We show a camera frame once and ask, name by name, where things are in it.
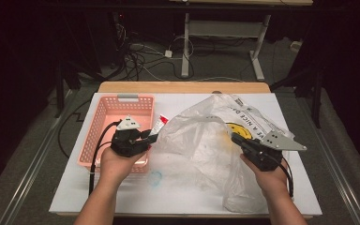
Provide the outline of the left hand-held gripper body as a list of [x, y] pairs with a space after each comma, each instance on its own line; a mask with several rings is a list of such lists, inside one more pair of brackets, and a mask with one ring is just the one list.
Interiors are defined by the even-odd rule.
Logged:
[[149, 146], [141, 145], [141, 125], [127, 115], [117, 126], [112, 136], [111, 149], [119, 156], [133, 157], [148, 150]]

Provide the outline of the red and white tube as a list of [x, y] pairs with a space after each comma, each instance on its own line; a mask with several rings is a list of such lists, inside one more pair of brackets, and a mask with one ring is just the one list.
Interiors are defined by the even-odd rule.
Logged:
[[156, 123], [153, 125], [150, 135], [157, 135], [159, 134], [159, 132], [162, 130], [162, 128], [169, 122], [169, 118], [164, 116], [164, 115], [160, 115], [159, 118], [157, 119]]

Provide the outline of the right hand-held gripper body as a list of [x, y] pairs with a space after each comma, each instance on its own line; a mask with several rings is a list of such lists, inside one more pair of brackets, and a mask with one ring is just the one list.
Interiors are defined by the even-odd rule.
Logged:
[[277, 131], [270, 131], [261, 140], [248, 140], [251, 144], [246, 144], [243, 153], [262, 172], [274, 171], [282, 160], [283, 151], [307, 150], [303, 144]]

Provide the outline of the person's left hand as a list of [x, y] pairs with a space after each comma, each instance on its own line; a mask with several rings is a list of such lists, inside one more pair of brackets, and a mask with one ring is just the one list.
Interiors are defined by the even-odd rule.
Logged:
[[122, 181], [128, 177], [133, 165], [145, 153], [133, 157], [117, 155], [110, 147], [106, 148], [101, 156], [99, 183], [106, 188], [118, 188]]

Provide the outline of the black stand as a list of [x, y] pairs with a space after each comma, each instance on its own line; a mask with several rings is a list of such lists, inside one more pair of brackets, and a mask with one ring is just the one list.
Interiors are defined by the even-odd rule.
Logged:
[[310, 115], [316, 126], [320, 128], [320, 108], [323, 87], [323, 70], [317, 63], [301, 69], [298, 72], [290, 73], [287, 78], [274, 82], [269, 86], [274, 91], [282, 86], [292, 86], [294, 94], [298, 98], [311, 97]]

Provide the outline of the white board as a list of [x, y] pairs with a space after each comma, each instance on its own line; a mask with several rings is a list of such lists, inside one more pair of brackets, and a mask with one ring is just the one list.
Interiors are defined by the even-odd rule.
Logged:
[[[121, 184], [120, 216], [221, 217], [268, 215], [253, 171], [240, 159], [225, 122], [241, 114], [265, 116], [277, 128], [288, 127], [275, 94], [152, 94], [155, 122], [169, 122], [148, 153], [146, 172], [132, 172]], [[94, 94], [79, 137], [52, 199], [49, 212], [75, 215], [89, 189], [89, 169], [78, 163], [84, 147], [96, 148], [103, 129], [123, 115], [108, 110], [114, 93]], [[303, 216], [320, 216], [321, 207], [297, 152], [285, 151], [294, 178], [293, 202]]]

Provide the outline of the pink plastic basket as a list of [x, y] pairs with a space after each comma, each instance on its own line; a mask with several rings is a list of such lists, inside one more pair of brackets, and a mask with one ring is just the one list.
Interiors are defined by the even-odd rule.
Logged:
[[141, 94], [97, 93], [92, 99], [92, 117], [78, 157], [78, 164], [91, 169], [92, 159], [103, 130], [112, 122], [124, 120], [128, 115], [140, 126], [139, 131], [153, 126], [155, 98]]

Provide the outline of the wooden table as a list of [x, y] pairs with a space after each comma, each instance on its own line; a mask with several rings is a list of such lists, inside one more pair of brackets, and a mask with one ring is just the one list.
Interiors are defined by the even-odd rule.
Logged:
[[[238, 94], [247, 103], [257, 107], [279, 126], [287, 123], [278, 100], [263, 82], [104, 82], [97, 93], [145, 94], [155, 97], [154, 116], [161, 114], [174, 118], [185, 108], [208, 98], [216, 92]], [[83, 140], [91, 123], [91, 105], [84, 118], [80, 134], [63, 172], [49, 211], [59, 216], [78, 215], [88, 196], [89, 174], [78, 164]], [[179, 189], [167, 185], [173, 179], [157, 158], [157, 151], [149, 154], [145, 172], [133, 173], [119, 188], [116, 214], [121, 218], [246, 218], [263, 219], [268, 211], [234, 213], [222, 205], [218, 193], [198, 190], [195, 185]]]

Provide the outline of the white metal desk frame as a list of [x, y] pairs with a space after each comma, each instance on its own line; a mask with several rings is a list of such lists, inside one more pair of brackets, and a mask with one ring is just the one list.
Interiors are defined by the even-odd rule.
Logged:
[[189, 58], [193, 53], [193, 44], [189, 39], [194, 37], [220, 37], [220, 38], [256, 38], [256, 47], [249, 52], [250, 63], [254, 69], [256, 79], [259, 82], [265, 80], [262, 67], [259, 62], [259, 54], [263, 45], [266, 31], [270, 23], [271, 16], [265, 15], [261, 22], [224, 22], [191, 20], [188, 13], [185, 14], [184, 21], [184, 47], [182, 53], [181, 77], [189, 77]]

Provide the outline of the person's right hand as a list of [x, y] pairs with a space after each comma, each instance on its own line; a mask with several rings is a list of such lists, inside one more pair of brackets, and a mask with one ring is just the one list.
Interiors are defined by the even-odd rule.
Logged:
[[257, 184], [262, 189], [262, 195], [266, 200], [279, 200], [280, 198], [289, 198], [287, 187], [287, 176], [280, 168], [271, 172], [260, 171], [243, 154], [240, 158], [254, 172]]

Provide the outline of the metal floor rail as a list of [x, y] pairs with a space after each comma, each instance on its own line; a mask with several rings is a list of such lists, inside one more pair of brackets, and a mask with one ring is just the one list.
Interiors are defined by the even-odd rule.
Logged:
[[346, 206], [354, 225], [360, 225], [360, 202], [357, 200], [355, 192], [352, 186], [348, 182], [345, 174], [340, 169], [338, 162], [333, 154], [329, 143], [323, 136], [323, 132], [320, 128], [317, 128], [310, 115], [310, 108], [308, 102], [303, 99], [297, 99], [298, 104], [307, 118], [308, 127], [313, 131], [315, 137], [318, 140], [319, 151], [321, 152], [322, 159], [326, 164], [326, 168], [331, 174], [334, 183], [337, 186], [337, 192], [339, 193], [344, 205]]
[[23, 202], [27, 197], [29, 190], [33, 186], [35, 179], [40, 171], [40, 168], [49, 152], [49, 148], [53, 141], [53, 138], [58, 133], [58, 128], [64, 121], [64, 116], [68, 112], [68, 109], [73, 103], [77, 94], [77, 91], [67, 91], [64, 98], [65, 106], [61, 110], [58, 110], [57, 114], [54, 116], [54, 119], [47, 133], [45, 134], [41, 144], [39, 145], [34, 155], [34, 158], [30, 162], [27, 171], [21, 179], [20, 184], [18, 185], [16, 191], [11, 197], [11, 200], [8, 203], [6, 210], [0, 217], [0, 225], [12, 225], [15, 217], [18, 215], [23, 205]]

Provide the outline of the clear printed plastic bag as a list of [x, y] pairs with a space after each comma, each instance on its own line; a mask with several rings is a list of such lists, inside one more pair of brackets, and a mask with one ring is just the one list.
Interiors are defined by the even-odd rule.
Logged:
[[[293, 139], [293, 134], [237, 95], [218, 94], [185, 109], [165, 125], [157, 141], [157, 158], [164, 161], [178, 184], [193, 183], [223, 194], [222, 205], [234, 213], [255, 213], [265, 200], [252, 178], [252, 170], [239, 159], [244, 155], [231, 140], [232, 133], [261, 140], [270, 131]], [[278, 166], [287, 176], [293, 194], [293, 174], [288, 165]]]

